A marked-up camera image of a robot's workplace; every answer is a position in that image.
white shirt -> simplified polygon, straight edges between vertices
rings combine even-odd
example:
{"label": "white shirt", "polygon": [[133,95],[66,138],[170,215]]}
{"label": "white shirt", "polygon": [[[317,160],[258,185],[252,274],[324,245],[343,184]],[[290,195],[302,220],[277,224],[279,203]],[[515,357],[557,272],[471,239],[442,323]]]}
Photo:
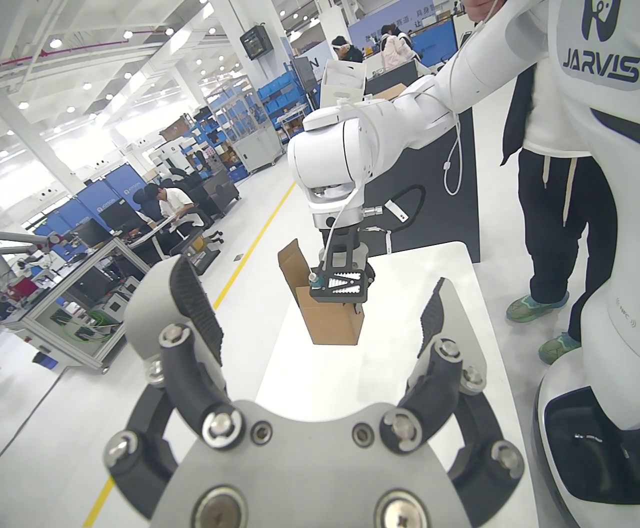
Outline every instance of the white shirt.
{"label": "white shirt", "polygon": [[566,115],[548,58],[536,66],[532,106],[522,148],[550,157],[591,155]]}
{"label": "white shirt", "polygon": [[[193,201],[184,191],[175,188],[165,189],[166,200],[160,200],[160,213],[165,218],[173,216],[176,212],[182,209],[187,204],[192,204]],[[182,218],[175,222],[176,225],[181,225],[186,222],[192,222],[194,226],[201,227],[204,225],[202,218],[197,214],[183,214]]]}

factory floor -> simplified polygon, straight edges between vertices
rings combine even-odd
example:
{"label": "factory floor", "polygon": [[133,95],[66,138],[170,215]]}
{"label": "factory floor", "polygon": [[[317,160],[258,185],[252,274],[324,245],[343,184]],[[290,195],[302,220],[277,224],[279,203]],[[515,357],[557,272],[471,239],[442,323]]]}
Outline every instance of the factory floor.
{"label": "factory floor", "polygon": [[[504,318],[509,303],[527,292],[532,271],[524,247],[516,160],[499,167],[501,125],[512,88],[503,88],[474,109],[482,250],[476,273],[509,375],[523,436],[530,445],[534,395],[546,369],[538,360],[537,349],[566,329],[569,310],[523,326]],[[291,301],[276,253],[298,238],[312,260],[321,240],[301,191],[292,186],[285,159],[244,181],[239,189],[243,199],[215,225],[224,231],[226,242],[202,282],[211,303],[217,306],[225,332],[224,374],[230,396],[253,399]],[[573,299],[584,288],[585,266],[582,249],[570,283]],[[26,410],[56,379],[48,371],[44,375],[36,365],[22,365],[17,374],[5,377],[3,362],[11,356],[6,350],[12,346],[19,345],[0,341],[0,449],[23,416],[26,418]],[[67,371],[0,456],[0,526],[147,526],[112,489],[102,465],[103,446],[124,427],[144,386],[141,362],[129,347],[103,376],[83,369]],[[166,436],[180,460],[193,434],[174,417]],[[528,455],[540,526],[565,528],[533,453]]]}

white table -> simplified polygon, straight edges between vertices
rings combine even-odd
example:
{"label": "white table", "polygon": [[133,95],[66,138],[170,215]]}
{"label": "white table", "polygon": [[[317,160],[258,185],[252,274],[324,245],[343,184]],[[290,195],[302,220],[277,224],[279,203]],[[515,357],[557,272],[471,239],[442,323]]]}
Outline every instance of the white table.
{"label": "white table", "polygon": [[[313,345],[292,300],[256,403],[302,421],[338,419],[379,401],[397,403],[422,343],[420,315],[444,276],[453,282],[483,349],[487,363],[484,393],[502,434],[526,460],[511,388],[466,246],[453,242],[393,253],[375,257],[371,264],[376,281],[364,305],[358,345]],[[463,446],[457,422],[451,419],[429,444],[448,469]],[[538,528],[528,470],[509,502],[484,526]]]}

white box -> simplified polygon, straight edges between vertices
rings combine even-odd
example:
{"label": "white box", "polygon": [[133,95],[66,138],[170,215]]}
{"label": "white box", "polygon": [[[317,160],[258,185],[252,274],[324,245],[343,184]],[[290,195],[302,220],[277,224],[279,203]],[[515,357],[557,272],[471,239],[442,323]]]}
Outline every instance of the white box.
{"label": "white box", "polygon": [[327,61],[320,86],[320,108],[336,106],[338,99],[351,103],[364,98],[367,65],[349,61]]}

black pants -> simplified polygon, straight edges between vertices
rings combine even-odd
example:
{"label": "black pants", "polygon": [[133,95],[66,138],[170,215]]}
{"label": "black pants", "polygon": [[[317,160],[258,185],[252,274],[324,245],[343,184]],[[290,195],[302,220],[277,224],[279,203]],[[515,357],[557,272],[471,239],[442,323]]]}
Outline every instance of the black pants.
{"label": "black pants", "polygon": [[616,255],[616,204],[602,169],[592,157],[577,161],[566,225],[564,198],[570,159],[552,158],[543,183],[544,156],[522,150],[518,158],[518,196],[525,222],[525,242],[533,260],[529,287],[539,303],[556,303],[567,290],[578,256],[578,240],[589,225],[585,293],[573,304],[568,333],[580,341],[580,315],[587,299],[611,276]]}

